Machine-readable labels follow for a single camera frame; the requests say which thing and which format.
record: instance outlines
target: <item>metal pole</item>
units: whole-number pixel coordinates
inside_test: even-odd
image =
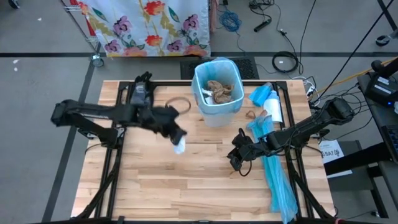
[[[60,2],[61,2],[61,4],[62,4],[62,6],[63,6],[65,12],[67,12],[67,14],[69,15],[69,17],[72,19],[73,23],[74,23],[74,24],[77,26],[77,28],[79,29],[80,33],[85,37],[85,40],[86,40],[86,42],[88,43],[88,45],[91,47],[91,49],[93,49],[93,52],[94,52],[95,54],[97,54],[97,51],[95,50],[94,46],[93,46],[89,41],[87,41],[87,40],[88,40],[88,37],[87,37],[87,35],[85,34],[84,30],[80,27],[79,23],[77,23],[77,20],[74,18],[74,16],[72,15],[72,13],[68,10],[68,6],[64,3],[63,0],[60,0]]]

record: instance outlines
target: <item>black floor mat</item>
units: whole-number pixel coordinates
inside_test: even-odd
[[[229,58],[229,59],[235,62],[236,66],[238,66],[241,78],[243,80],[259,79],[259,73],[257,71],[256,61],[254,60],[254,57],[238,57],[238,58]],[[181,79],[191,80],[195,75],[195,68],[198,65],[209,61],[211,60],[180,62]]]

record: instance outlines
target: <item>crumpled paper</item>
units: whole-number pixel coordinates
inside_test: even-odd
[[[218,81],[209,80],[207,86],[213,92],[213,101],[216,104],[229,103],[232,101],[231,92],[234,85],[222,85]]]

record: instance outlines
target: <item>blue plastic bag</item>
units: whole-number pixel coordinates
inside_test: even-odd
[[[258,116],[247,128],[253,132],[254,142],[258,142],[259,137],[274,130],[274,125],[271,116]],[[294,218],[298,210],[292,187],[287,181],[279,156],[262,156],[261,159],[271,190],[270,211],[280,212],[282,221],[286,224]]]

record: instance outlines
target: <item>blue cable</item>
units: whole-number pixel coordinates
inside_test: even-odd
[[[236,46],[242,51],[245,52],[240,46],[239,46],[239,39],[241,38],[241,35],[238,33],[239,28],[242,25],[242,20],[239,19],[238,15],[235,12],[231,12],[228,10],[226,6],[225,11],[220,11],[222,12],[222,15],[220,15],[220,24],[223,25],[223,27],[228,31],[228,32],[235,32],[238,35],[238,39],[236,40]]]

